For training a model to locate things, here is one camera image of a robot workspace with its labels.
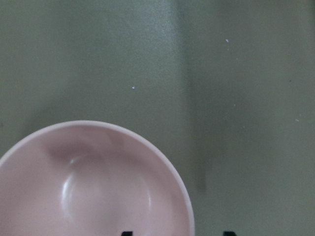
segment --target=gray-green tabletop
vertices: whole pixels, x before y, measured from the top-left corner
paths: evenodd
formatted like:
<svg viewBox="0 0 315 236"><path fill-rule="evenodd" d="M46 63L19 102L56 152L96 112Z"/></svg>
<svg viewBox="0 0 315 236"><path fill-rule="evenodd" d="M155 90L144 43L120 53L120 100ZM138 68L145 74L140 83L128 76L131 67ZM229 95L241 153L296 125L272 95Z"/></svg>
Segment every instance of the gray-green tabletop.
<svg viewBox="0 0 315 236"><path fill-rule="evenodd" d="M0 3L0 156L106 121L174 164L197 236L314 234L314 1Z"/></svg>

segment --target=table surface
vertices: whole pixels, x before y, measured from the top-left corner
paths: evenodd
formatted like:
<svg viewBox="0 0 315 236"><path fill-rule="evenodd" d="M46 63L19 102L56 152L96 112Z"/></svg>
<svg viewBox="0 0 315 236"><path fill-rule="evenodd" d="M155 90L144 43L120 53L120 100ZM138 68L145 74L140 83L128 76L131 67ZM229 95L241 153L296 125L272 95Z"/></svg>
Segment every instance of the table surface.
<svg viewBox="0 0 315 236"><path fill-rule="evenodd" d="M314 1L0 3L0 156L106 121L174 164L197 236L314 234Z"/></svg>

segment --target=pink bowl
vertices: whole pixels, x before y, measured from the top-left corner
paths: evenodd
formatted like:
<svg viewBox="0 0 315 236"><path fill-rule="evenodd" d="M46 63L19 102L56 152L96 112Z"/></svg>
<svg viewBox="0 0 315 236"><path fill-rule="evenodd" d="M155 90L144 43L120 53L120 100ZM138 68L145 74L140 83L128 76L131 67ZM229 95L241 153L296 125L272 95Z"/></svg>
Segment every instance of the pink bowl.
<svg viewBox="0 0 315 236"><path fill-rule="evenodd" d="M27 136L0 159L0 235L131 234L194 236L180 176L141 136L70 121Z"/></svg>

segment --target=bowl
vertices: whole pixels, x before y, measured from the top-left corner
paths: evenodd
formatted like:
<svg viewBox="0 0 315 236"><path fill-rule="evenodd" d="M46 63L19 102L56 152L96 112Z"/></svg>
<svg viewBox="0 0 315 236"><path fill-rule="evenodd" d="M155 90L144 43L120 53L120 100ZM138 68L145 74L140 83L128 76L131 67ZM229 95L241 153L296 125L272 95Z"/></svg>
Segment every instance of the bowl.
<svg viewBox="0 0 315 236"><path fill-rule="evenodd" d="M194 236L187 190L154 145L125 128L70 121L0 159L0 235Z"/></svg>

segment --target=black object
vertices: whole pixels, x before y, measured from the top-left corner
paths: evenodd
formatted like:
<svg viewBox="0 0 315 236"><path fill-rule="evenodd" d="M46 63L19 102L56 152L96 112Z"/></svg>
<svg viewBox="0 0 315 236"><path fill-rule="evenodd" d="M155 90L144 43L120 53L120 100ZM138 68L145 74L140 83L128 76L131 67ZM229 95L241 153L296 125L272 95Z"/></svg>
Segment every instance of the black object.
<svg viewBox="0 0 315 236"><path fill-rule="evenodd" d="M132 231L122 232L122 236L132 236L132 235L133 235Z"/></svg>
<svg viewBox="0 0 315 236"><path fill-rule="evenodd" d="M223 236L237 236L233 231L224 231Z"/></svg>

